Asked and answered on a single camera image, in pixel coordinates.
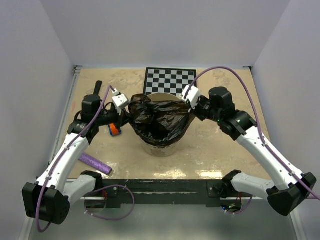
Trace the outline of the beige round trash bin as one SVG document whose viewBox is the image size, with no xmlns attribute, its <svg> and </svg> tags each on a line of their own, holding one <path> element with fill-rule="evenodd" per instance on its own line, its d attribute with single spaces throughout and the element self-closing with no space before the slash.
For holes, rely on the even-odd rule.
<svg viewBox="0 0 320 240">
<path fill-rule="evenodd" d="M 172 94 L 169 93 L 152 93 L 148 95 L 148 97 L 153 101 L 153 102 L 161 102 L 161 101 L 179 101 L 180 99 Z M 143 140 L 141 141 L 141 146 L 143 150 L 154 157 L 158 158 L 164 158 L 173 155 L 178 151 L 178 148 L 180 146 L 180 142 L 173 143 L 169 146 L 163 147 L 163 146 L 153 146 L 150 145 Z"/>
</svg>

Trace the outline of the black trash bag roll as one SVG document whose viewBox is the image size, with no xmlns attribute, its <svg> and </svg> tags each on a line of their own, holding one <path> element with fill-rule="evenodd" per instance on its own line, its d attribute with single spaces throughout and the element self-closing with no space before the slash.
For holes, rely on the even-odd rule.
<svg viewBox="0 0 320 240">
<path fill-rule="evenodd" d="M 98 96 L 100 94 L 101 87 L 102 87 L 102 81 L 98 80 L 95 83 L 93 94 Z"/>
</svg>

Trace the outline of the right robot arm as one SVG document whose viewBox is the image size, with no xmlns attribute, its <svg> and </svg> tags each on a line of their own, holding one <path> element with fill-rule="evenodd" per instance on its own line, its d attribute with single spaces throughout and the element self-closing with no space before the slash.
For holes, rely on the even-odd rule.
<svg viewBox="0 0 320 240">
<path fill-rule="evenodd" d="M 264 168 L 270 180 L 233 170 L 222 179 L 221 197 L 233 192 L 267 200 L 280 215 L 288 216 L 310 195 L 317 179 L 290 163 L 259 132 L 258 123 L 245 111 L 235 109 L 232 94 L 225 87 L 214 87 L 205 97 L 196 87 L 188 93 L 191 108 L 200 120 L 211 120 L 223 133 L 246 149 Z"/>
</svg>

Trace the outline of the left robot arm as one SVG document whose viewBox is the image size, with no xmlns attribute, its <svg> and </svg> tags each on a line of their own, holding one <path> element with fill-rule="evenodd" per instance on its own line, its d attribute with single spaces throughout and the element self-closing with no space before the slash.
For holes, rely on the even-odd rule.
<svg viewBox="0 0 320 240">
<path fill-rule="evenodd" d="M 107 110 L 99 95 L 84 97 L 81 111 L 70 124 L 57 156 L 34 183 L 27 182 L 22 188 L 24 208 L 29 218 L 60 225 L 75 202 L 103 188 L 102 176 L 93 171 L 84 171 L 69 185 L 66 182 L 101 126 L 114 124 L 121 127 L 128 122 L 125 108 L 129 103 L 124 94 L 116 93 L 111 108 Z"/>
</svg>

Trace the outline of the black white chessboard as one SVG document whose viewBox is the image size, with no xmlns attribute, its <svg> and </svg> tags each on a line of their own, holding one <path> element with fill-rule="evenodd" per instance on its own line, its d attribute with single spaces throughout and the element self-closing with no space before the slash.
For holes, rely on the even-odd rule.
<svg viewBox="0 0 320 240">
<path fill-rule="evenodd" d="M 196 76 L 195 69 L 147 67 L 143 94 L 167 93 L 178 97 Z"/>
</svg>

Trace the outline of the colourful toy block car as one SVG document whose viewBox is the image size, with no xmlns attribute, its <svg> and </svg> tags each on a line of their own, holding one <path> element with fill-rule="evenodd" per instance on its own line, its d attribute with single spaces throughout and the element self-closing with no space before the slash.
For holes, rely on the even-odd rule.
<svg viewBox="0 0 320 240">
<path fill-rule="evenodd" d="M 112 137 L 116 137 L 122 134 L 122 130 L 117 127 L 114 123 L 108 125 L 109 133 Z"/>
</svg>

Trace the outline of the purple glitter microphone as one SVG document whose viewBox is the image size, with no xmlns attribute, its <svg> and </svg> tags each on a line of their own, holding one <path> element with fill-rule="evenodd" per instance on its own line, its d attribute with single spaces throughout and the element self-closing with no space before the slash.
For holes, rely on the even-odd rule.
<svg viewBox="0 0 320 240">
<path fill-rule="evenodd" d="M 90 155 L 88 155 L 86 153 L 83 153 L 79 157 L 79 160 L 82 163 L 84 163 L 84 164 L 86 164 L 86 165 L 94 168 L 95 170 L 98 170 L 98 171 L 100 171 L 100 172 L 102 172 L 103 174 L 106 174 L 106 175 L 110 175 L 112 173 L 112 171 L 113 171 L 113 169 L 110 166 L 108 166 L 107 164 L 101 162 L 100 160 L 98 160 L 98 159 L 96 159 L 96 158 L 94 158 L 94 157 L 92 157 L 92 156 L 90 156 Z"/>
</svg>

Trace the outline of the aluminium left rail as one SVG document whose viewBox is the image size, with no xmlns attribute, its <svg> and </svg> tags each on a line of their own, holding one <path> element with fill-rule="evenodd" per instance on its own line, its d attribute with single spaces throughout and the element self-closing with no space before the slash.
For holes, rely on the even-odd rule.
<svg viewBox="0 0 320 240">
<path fill-rule="evenodd" d="M 80 76 L 82 69 L 83 69 L 82 65 L 75 65 L 73 68 L 73 77 L 72 77 L 71 85 L 70 85 L 70 88 L 67 92 L 67 98 L 66 98 L 64 110 L 62 113 L 62 118 L 61 118 L 61 121 L 59 124 L 57 135 L 55 137 L 54 145 L 52 147 L 52 151 L 51 151 L 51 154 L 50 154 L 50 157 L 48 160 L 48 164 L 47 164 L 48 166 L 51 164 L 51 162 L 56 157 L 56 155 L 61 147 L 62 141 L 64 139 L 64 135 L 66 132 L 66 125 L 67 125 L 68 117 L 69 117 L 69 112 L 70 112 L 70 109 L 72 106 L 72 100 L 74 97 L 74 92 L 75 92 L 75 89 L 76 89 L 76 86 L 78 83 L 78 79 L 79 79 L 79 76 Z"/>
</svg>

